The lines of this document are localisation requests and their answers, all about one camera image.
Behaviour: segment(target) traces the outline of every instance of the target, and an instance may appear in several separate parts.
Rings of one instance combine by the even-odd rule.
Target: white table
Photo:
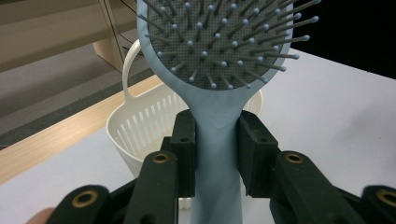
[[[396,188],[396,80],[290,53],[300,60],[286,60],[288,71],[262,89],[260,118],[279,148],[304,153],[335,186],[358,196],[368,185]],[[132,178],[102,128],[1,185],[0,220],[24,223],[73,189],[112,191]],[[243,204],[245,223],[274,223],[268,200],[243,196]],[[180,223],[186,220],[181,212]]]

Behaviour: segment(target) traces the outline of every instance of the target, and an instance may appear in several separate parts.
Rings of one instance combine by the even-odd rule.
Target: basket handle
[[[132,62],[134,61],[134,58],[136,57],[137,53],[140,50],[140,42],[139,39],[137,39],[131,46],[131,48],[128,50],[128,53],[126,54],[125,61],[122,67],[122,90],[124,92],[125,96],[125,101],[131,100],[134,98],[129,92],[128,92],[128,75],[129,75],[129,70],[131,69]]]

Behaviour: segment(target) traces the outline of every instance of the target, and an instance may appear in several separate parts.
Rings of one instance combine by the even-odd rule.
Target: basket slot
[[[140,125],[140,131],[143,133],[143,135],[145,136],[146,142],[148,145],[150,145],[150,143],[154,140],[150,134],[149,134],[149,130],[148,130],[148,120],[145,119],[145,117],[143,116],[143,112],[139,112],[139,117],[137,119],[137,122]]]
[[[128,152],[132,153],[133,155],[136,155],[137,151],[140,150],[140,146],[137,144],[135,138],[134,138],[134,132],[132,131],[132,124],[129,119],[125,120],[126,124],[121,124],[121,127],[123,128],[127,138],[128,142],[130,143],[130,147],[128,147]]]
[[[154,141],[154,140],[157,139],[160,135],[159,135],[159,134],[156,134],[156,132],[155,132],[155,129],[154,129],[154,127],[153,127],[153,122],[152,122],[152,119],[153,119],[153,118],[151,117],[148,108],[145,108],[145,109],[144,109],[143,115],[144,115],[144,117],[145,117],[145,120],[148,121],[147,126],[148,126],[148,128],[149,128],[149,132],[148,132],[148,133],[149,133],[150,139],[152,139],[152,141]]]
[[[138,135],[138,139],[140,140],[140,143],[142,144],[142,148],[147,146],[147,141],[145,141],[145,136],[142,134],[142,126],[139,122],[139,119],[136,117],[136,115],[132,116],[132,119],[134,121],[134,125],[132,127],[135,127],[135,133]]]
[[[166,111],[163,109],[160,101],[157,102],[157,111],[156,112],[157,112],[156,114],[160,118],[160,123],[159,124],[161,124],[162,133],[165,133],[166,132],[166,126],[165,126],[165,121],[163,120],[163,118],[166,115],[164,115],[163,113],[166,113]]]
[[[140,150],[142,150],[142,145],[143,144],[140,142],[140,138],[137,136],[137,128],[134,125],[134,118],[133,117],[127,119],[126,122],[128,123],[129,136],[131,136],[132,139],[133,139],[134,148],[135,148],[134,156],[135,156]]]
[[[123,142],[127,146],[127,150],[129,152],[134,152],[134,144],[133,141],[131,140],[131,135],[129,134],[129,127],[127,124],[122,123],[120,126],[120,135],[122,137]]]
[[[166,131],[171,126],[171,124],[170,124],[170,119],[171,119],[170,108],[168,109],[168,107],[170,107],[170,106],[168,103],[166,103],[166,97],[162,99],[162,102],[163,102],[163,114],[165,117],[165,123],[164,123],[163,127],[165,128],[165,131]]]
[[[159,117],[160,116],[158,116],[157,115],[157,109],[156,109],[156,107],[155,107],[155,105],[151,105],[151,118],[152,118],[152,121],[153,121],[153,123],[155,124],[155,131],[156,131],[156,133],[159,135],[159,136],[161,136],[162,135],[162,131],[161,131],[161,121],[159,120]]]
[[[117,130],[117,134],[119,135],[119,137],[117,138],[119,145],[122,148],[125,148],[126,150],[128,150],[128,147],[126,146],[125,140],[122,137],[123,131],[120,131],[120,129]]]
[[[175,119],[174,119],[174,117],[176,116],[176,108],[173,106],[173,104],[174,104],[174,102],[173,102],[173,100],[172,100],[172,94],[170,94],[170,95],[168,95],[167,97],[166,97],[166,99],[168,100],[168,107],[169,107],[169,109],[168,109],[168,111],[170,112],[170,119],[169,119],[169,122],[171,122],[172,124],[174,124],[175,123]]]

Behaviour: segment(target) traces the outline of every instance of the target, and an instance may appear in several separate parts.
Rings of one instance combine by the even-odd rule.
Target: screw hole
[[[83,208],[94,203],[98,198],[98,192],[89,189],[81,192],[72,201],[72,205],[76,208]]]
[[[158,154],[152,158],[155,163],[164,163],[169,160],[168,156],[165,154]]]
[[[153,214],[146,214],[140,218],[140,224],[155,224],[156,218]]]
[[[378,197],[381,202],[386,203],[390,206],[396,207],[396,192],[391,190],[380,189],[376,193],[376,197]]]
[[[293,163],[303,163],[304,158],[296,153],[286,154],[286,160]]]

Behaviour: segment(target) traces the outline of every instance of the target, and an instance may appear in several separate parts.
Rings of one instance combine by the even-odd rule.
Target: gray floor
[[[122,36],[125,48],[136,40],[135,31]],[[130,76],[148,68],[138,55]],[[0,73],[0,135],[120,82],[121,72],[92,45]]]

